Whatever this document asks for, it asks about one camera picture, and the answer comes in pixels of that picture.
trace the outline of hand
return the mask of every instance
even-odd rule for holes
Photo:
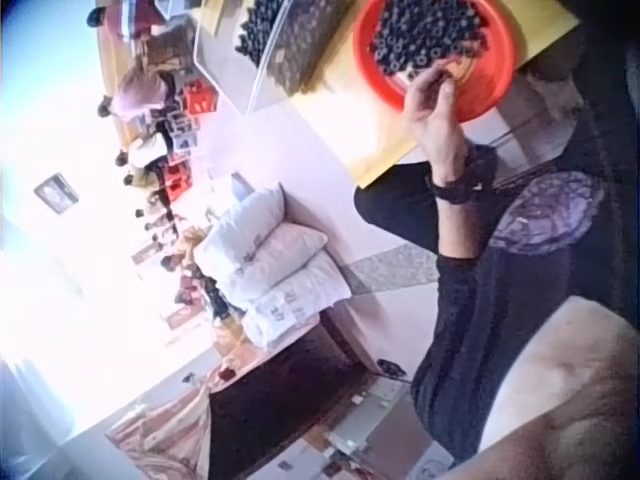
[[[433,183],[445,186],[462,176],[468,145],[456,119],[456,85],[441,67],[432,67],[409,85],[404,121],[431,163]]]

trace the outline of person in pink shirt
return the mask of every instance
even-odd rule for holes
[[[94,8],[87,17],[88,26],[104,26],[111,35],[123,41],[149,37],[151,27],[165,23],[152,0],[114,0],[106,7]]]
[[[162,109],[175,93],[175,79],[171,73],[147,73],[137,58],[136,64],[120,81],[113,98],[105,96],[102,99],[98,106],[98,116],[105,118],[114,115],[128,122],[149,110]]]

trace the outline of pink shirt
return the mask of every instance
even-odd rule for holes
[[[167,91],[166,83],[157,73],[147,74],[134,66],[118,85],[111,100],[111,113],[128,122],[151,109],[164,107]]]

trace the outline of white pillow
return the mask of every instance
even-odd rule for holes
[[[304,326],[313,314],[350,296],[338,267],[320,250],[302,269],[254,302],[242,325],[252,343],[274,348],[283,335]]]
[[[258,247],[284,219],[282,188],[259,190],[225,212],[194,251],[202,272],[223,280],[253,259]]]
[[[251,302],[302,267],[326,243],[322,232],[283,222],[260,245],[253,260],[220,280],[218,288],[232,305],[247,310]]]

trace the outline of orange plate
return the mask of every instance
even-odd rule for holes
[[[386,0],[370,0],[364,7],[354,32],[354,53],[358,69],[378,96],[396,110],[402,110],[406,88],[393,77],[384,76],[369,45],[378,26]],[[483,28],[488,50],[479,58],[450,58],[446,68],[458,82],[456,114],[466,122],[479,117],[504,97],[511,85],[516,51],[507,22],[490,0],[470,0],[487,20]]]

